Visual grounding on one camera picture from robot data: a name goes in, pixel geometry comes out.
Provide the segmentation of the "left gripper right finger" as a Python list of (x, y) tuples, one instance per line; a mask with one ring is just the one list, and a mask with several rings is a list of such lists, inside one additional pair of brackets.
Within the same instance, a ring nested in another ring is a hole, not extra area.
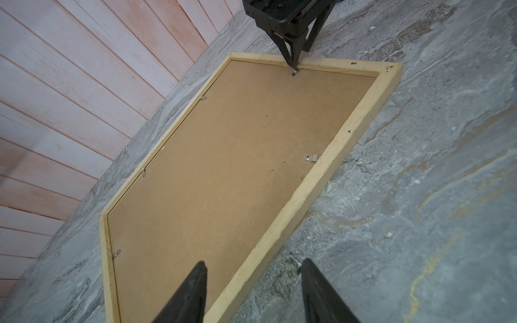
[(359, 323), (311, 259), (305, 258), (302, 262), (301, 276), (305, 317), (308, 323)]

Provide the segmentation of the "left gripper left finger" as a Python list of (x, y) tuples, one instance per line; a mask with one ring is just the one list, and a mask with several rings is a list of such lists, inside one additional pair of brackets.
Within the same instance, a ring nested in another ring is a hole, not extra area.
[(202, 323), (207, 297), (207, 267), (199, 261), (153, 323)]

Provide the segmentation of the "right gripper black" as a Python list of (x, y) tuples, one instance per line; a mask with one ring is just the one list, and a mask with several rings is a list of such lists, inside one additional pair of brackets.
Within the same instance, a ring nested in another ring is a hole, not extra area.
[[(271, 32), (285, 62), (296, 69), (302, 51), (309, 52), (337, 1), (332, 0), (244, 0), (246, 15), (257, 27)], [(308, 35), (308, 27), (314, 25)]]

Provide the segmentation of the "light wooden picture frame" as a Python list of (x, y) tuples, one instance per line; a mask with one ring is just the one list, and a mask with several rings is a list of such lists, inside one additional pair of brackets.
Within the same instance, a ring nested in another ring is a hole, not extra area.
[[(223, 63), (209, 77), (202, 88), (193, 96), (185, 109), (163, 134), (158, 142), (140, 162), (125, 184), (113, 196), (99, 217), (100, 245), (102, 253), (102, 269), (104, 280), (104, 302), (107, 322), (123, 322), (118, 306), (117, 283), (114, 273), (114, 258), (117, 253), (113, 250), (110, 239), (108, 214), (124, 196), (131, 185), (141, 176), (145, 167), (161, 150), (162, 146), (172, 136), (175, 129), (186, 118), (187, 114), (203, 99), (206, 91), (215, 82), (223, 69), (230, 61), (242, 61), (267, 65), (289, 67), (284, 58), (279, 55), (266, 55), (245, 52), (229, 54)], [(203, 320), (206, 322), (228, 322), (245, 297), (250, 293), (254, 284), (265, 272), (280, 248), (303, 220), (306, 212), (331, 180), (331, 177), (344, 162), (356, 143), (362, 137), (370, 123), (375, 119), (380, 109), (389, 99), (403, 76), (401, 63), (382, 61), (357, 61), (349, 59), (305, 58), (299, 68), (292, 69), (299, 72), (303, 69), (318, 71), (337, 71), (351, 75), (373, 75), (374, 83), (366, 92), (350, 116), (339, 129), (334, 139), (319, 155), (307, 156), (312, 163), (310, 172), (304, 177), (300, 186), (285, 206), (278, 213), (262, 238), (251, 250), (246, 260), (237, 270), (224, 290), (212, 304), (206, 305)]]

